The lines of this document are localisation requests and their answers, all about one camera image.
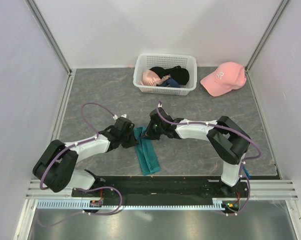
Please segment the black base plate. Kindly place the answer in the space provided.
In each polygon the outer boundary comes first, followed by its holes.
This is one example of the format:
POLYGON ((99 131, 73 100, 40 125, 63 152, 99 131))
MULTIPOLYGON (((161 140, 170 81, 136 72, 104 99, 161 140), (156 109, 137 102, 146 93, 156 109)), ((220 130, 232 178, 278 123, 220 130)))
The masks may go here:
POLYGON ((101 176, 94 188, 114 187, 122 196, 172 195, 212 198, 246 198, 248 184, 239 180, 228 186, 219 176, 101 176))

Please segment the pink baseball cap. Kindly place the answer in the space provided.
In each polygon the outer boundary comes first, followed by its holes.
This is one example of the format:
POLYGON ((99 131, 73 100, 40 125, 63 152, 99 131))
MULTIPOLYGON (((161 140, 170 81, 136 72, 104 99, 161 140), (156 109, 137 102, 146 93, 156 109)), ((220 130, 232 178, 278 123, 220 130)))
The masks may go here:
POLYGON ((239 90, 247 81, 245 68, 235 62, 225 62, 204 77, 200 84, 213 97, 219 97, 233 90, 239 90))

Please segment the navy blue garment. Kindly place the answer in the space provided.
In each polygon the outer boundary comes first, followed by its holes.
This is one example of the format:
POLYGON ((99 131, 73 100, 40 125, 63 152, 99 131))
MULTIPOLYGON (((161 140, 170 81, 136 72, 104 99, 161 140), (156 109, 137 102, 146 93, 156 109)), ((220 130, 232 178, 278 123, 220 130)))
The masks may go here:
POLYGON ((170 87, 170 88, 180 88, 180 84, 175 81, 173 78, 169 78, 163 81, 161 84, 157 85, 158 87, 170 87))

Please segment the black garment in basket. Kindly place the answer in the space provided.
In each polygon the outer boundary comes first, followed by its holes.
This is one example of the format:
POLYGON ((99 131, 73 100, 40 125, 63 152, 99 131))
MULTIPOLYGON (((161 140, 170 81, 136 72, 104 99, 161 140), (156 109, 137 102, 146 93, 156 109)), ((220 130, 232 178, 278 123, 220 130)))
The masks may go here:
POLYGON ((160 66, 155 66, 150 69, 155 72, 162 80, 173 78, 179 85, 185 86, 190 80, 189 71, 182 68, 180 65, 173 68, 164 69, 160 66))

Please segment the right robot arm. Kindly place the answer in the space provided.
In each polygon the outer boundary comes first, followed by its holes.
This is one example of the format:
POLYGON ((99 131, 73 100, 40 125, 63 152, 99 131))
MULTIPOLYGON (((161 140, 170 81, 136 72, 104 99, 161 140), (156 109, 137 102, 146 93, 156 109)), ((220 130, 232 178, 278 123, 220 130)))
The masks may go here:
POLYGON ((193 121, 186 118, 173 119, 159 107, 150 114, 150 122, 141 134, 148 140, 159 140, 162 135, 170 139, 197 139, 210 142, 223 160, 220 193, 231 197, 238 190, 241 161, 248 151, 251 139, 233 120, 221 116, 213 121, 193 121))

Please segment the peach satin garment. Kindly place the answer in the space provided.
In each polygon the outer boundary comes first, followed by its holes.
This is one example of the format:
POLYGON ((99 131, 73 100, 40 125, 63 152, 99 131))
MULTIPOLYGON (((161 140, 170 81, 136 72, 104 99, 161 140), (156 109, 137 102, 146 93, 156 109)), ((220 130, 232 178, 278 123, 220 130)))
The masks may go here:
POLYGON ((152 70, 146 70, 142 74, 140 84, 143 86, 155 87, 161 85, 164 81, 152 70))

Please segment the teal satin napkin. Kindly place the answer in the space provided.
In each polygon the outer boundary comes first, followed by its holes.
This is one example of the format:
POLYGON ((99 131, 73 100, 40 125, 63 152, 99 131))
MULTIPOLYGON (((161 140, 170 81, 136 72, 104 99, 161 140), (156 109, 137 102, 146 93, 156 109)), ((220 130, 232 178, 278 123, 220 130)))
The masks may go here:
POLYGON ((134 130, 134 137, 138 142, 134 149, 143 176, 152 175, 161 170, 152 141, 143 138, 145 132, 145 127, 138 127, 134 130))

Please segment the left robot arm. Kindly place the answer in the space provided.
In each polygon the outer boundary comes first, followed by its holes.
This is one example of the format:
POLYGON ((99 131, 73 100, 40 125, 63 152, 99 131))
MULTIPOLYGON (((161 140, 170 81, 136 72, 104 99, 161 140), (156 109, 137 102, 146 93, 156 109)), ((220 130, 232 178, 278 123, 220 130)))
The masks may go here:
POLYGON ((98 134, 74 142, 53 140, 35 164, 32 173, 40 180, 41 190, 58 193, 65 188, 83 189, 90 197, 100 192, 96 176, 86 170, 75 170, 76 164, 89 157, 104 154, 122 146, 124 149, 138 144, 134 136, 135 125, 120 116, 114 125, 110 125, 98 134))

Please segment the white plastic basket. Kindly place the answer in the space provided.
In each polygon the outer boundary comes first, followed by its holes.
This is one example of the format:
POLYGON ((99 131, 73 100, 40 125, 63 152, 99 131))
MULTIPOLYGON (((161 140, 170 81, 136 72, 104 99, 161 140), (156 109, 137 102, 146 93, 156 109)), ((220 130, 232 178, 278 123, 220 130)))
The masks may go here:
POLYGON ((138 56, 133 84, 143 93, 186 96, 197 85, 193 56, 142 53, 138 56))

